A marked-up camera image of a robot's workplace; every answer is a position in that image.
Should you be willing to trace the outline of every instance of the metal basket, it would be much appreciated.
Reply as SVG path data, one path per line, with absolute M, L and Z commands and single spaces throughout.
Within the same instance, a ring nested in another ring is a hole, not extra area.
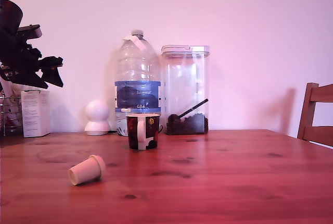
M 0 97 L 0 133 L 5 135 L 23 132 L 22 101 L 20 97 Z

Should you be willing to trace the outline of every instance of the scoop handle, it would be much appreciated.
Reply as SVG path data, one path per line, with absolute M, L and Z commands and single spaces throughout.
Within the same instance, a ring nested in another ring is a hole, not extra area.
M 179 118 L 182 118 L 184 115 L 187 115 L 188 113 L 190 113 L 191 111 L 195 110 L 196 108 L 200 107 L 202 104 L 205 104 L 206 102 L 208 102 L 208 98 L 203 100 L 201 103 L 198 103 L 196 106 L 190 108 L 188 111 L 185 111 L 184 113 L 182 113 L 181 115 L 179 115 Z

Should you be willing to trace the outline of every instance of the cardboard box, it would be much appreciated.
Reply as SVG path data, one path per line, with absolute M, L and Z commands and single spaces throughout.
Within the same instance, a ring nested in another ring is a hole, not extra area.
M 38 137 L 50 133 L 48 91 L 21 91 L 23 136 Z

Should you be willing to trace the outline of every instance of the wooden chair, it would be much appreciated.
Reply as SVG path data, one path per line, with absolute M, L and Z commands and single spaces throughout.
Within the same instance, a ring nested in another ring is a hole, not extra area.
M 333 103 L 333 84 L 321 87 L 318 83 L 308 83 L 306 85 L 297 138 L 333 146 L 333 127 L 312 126 L 316 103 Z

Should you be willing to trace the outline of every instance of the large water bottle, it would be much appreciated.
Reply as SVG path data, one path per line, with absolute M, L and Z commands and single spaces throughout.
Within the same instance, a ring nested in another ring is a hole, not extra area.
M 127 136 L 126 115 L 161 114 L 160 62 L 143 36 L 142 30 L 133 30 L 124 38 L 116 65 L 116 121 L 123 136 Z

